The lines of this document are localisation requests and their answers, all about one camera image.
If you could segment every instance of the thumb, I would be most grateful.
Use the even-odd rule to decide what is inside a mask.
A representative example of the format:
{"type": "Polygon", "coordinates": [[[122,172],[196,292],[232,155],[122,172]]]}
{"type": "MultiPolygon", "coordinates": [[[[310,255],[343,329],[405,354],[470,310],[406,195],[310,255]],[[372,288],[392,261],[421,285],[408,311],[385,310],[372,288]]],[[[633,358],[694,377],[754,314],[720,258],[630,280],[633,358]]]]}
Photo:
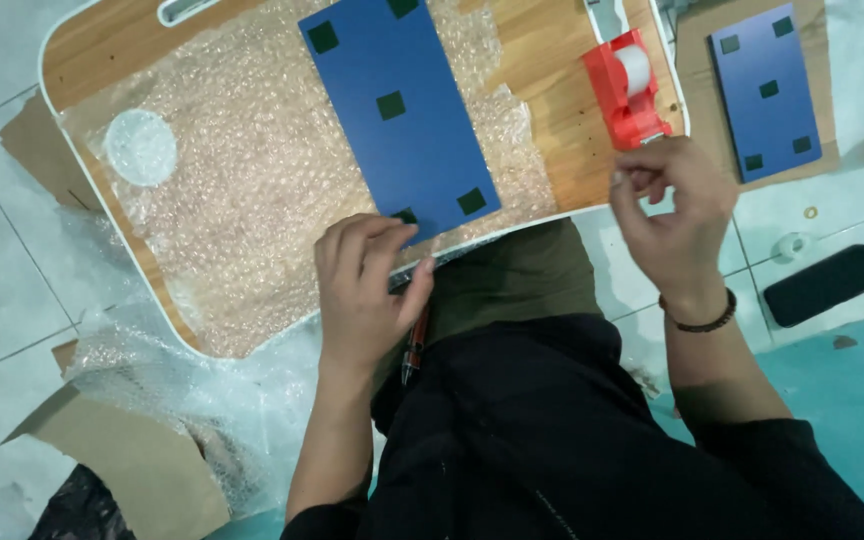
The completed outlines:
{"type": "Polygon", "coordinates": [[[615,215],[615,221],[626,243],[629,243],[629,240],[640,240],[649,236],[652,224],[649,223],[649,217],[645,215],[645,210],[639,204],[632,179],[625,171],[616,170],[612,173],[608,205],[615,215]]]}
{"type": "Polygon", "coordinates": [[[432,270],[435,269],[435,257],[427,257],[415,265],[412,282],[402,295],[401,310],[398,313],[398,327],[407,330],[414,325],[432,294],[435,279],[432,270]]]}

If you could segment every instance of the wood grain surface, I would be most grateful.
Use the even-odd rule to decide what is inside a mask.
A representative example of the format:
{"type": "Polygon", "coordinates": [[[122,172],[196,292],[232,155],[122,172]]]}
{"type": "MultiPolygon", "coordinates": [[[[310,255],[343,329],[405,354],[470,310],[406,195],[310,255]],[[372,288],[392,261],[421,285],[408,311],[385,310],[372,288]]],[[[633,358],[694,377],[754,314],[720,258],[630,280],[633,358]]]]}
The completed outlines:
{"type": "MultiPolygon", "coordinates": [[[[462,10],[484,2],[462,0],[462,10]]],[[[200,31],[219,26],[259,3],[261,0],[222,0],[166,28],[156,13],[160,0],[99,2],[69,18],[49,37],[42,57],[43,92],[54,109],[62,112],[149,68],[200,31]]],[[[684,118],[651,5],[648,0],[624,0],[624,5],[630,26],[642,32],[658,80],[655,107],[674,133],[681,134],[684,118]]],[[[488,6],[503,48],[501,66],[490,83],[507,84],[528,103],[534,142],[545,158],[558,209],[566,213],[606,204],[617,152],[582,63],[582,55],[597,45],[582,0],[490,0],[488,6]]],[[[155,256],[133,233],[103,167],[84,144],[77,142],[76,151],[171,323],[182,339],[199,349],[166,289],[155,256]]]]}

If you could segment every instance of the person's left hand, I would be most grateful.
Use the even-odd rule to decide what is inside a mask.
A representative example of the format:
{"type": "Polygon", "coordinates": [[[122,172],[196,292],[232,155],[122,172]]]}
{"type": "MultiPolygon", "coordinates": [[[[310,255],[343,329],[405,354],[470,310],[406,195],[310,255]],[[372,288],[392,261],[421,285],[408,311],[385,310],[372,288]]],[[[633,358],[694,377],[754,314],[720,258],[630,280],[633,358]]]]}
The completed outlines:
{"type": "Polygon", "coordinates": [[[419,319],[432,293],[433,257],[415,266],[405,294],[389,294],[396,256],[418,230],[401,219],[355,214],[329,227],[316,242],[319,370],[370,377],[382,356],[419,319]]]}

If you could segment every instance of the sleeve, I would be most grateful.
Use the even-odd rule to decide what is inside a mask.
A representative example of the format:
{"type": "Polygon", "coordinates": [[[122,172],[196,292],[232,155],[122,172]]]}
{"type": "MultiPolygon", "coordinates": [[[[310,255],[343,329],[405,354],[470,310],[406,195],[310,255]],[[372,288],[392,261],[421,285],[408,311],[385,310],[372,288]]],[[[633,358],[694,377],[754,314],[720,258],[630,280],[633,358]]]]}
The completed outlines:
{"type": "Polygon", "coordinates": [[[280,540],[355,538],[362,511],[346,504],[322,504],[298,513],[286,523],[280,540]]]}
{"type": "Polygon", "coordinates": [[[826,461],[809,422],[775,419],[706,425],[693,433],[705,452],[822,538],[864,538],[864,502],[826,461]]]}

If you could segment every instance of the red tape dispenser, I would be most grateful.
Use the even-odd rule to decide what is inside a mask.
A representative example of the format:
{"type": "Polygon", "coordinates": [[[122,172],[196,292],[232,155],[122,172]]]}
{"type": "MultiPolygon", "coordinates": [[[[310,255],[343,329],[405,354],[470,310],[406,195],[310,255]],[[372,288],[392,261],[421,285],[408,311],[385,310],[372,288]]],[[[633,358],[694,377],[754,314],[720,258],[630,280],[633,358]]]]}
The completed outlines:
{"type": "Polygon", "coordinates": [[[672,135],[672,126],[656,113],[659,83],[638,28],[595,47],[582,60],[616,150],[672,135]]]}

